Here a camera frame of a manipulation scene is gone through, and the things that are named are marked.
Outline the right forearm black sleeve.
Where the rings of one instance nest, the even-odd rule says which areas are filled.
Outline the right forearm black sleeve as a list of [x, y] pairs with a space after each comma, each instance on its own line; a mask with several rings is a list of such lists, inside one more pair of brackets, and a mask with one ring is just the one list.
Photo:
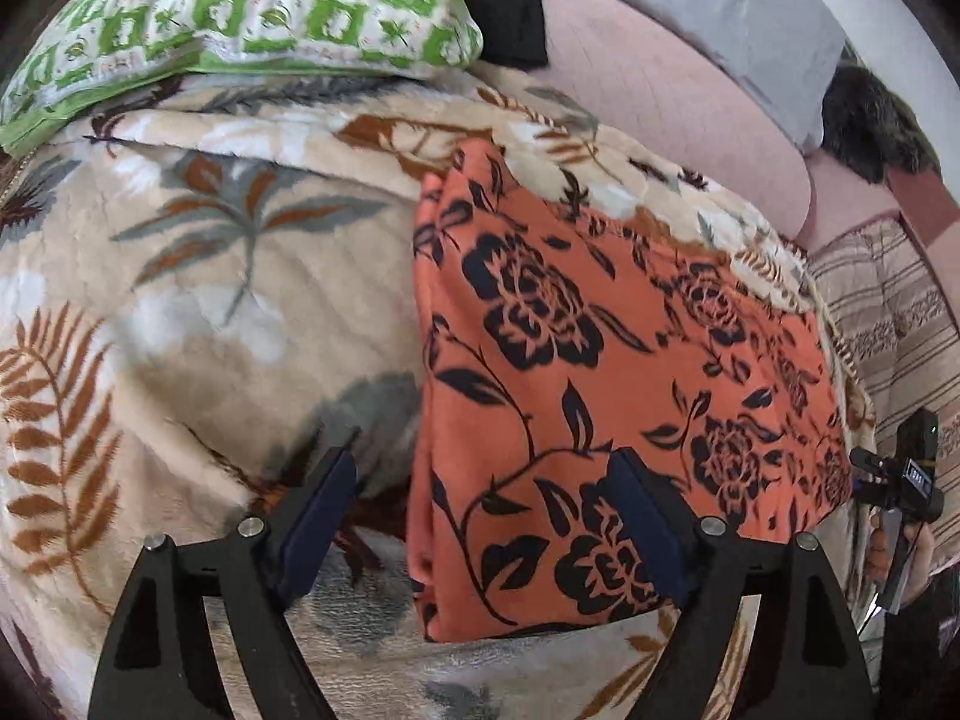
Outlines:
[[958, 717], [958, 567], [885, 616], [874, 717]]

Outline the right hand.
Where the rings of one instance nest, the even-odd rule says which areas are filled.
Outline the right hand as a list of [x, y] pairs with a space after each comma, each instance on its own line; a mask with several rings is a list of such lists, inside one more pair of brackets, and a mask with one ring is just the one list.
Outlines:
[[[885, 535], [882, 517], [874, 514], [871, 517], [871, 538], [867, 546], [866, 575], [872, 582], [885, 583], [892, 567], [892, 556], [887, 551], [887, 535]], [[905, 528], [905, 535], [913, 546], [910, 572], [907, 573], [901, 606], [906, 608], [919, 598], [931, 582], [931, 562], [934, 554], [935, 541], [931, 527], [927, 523], [913, 523]]]

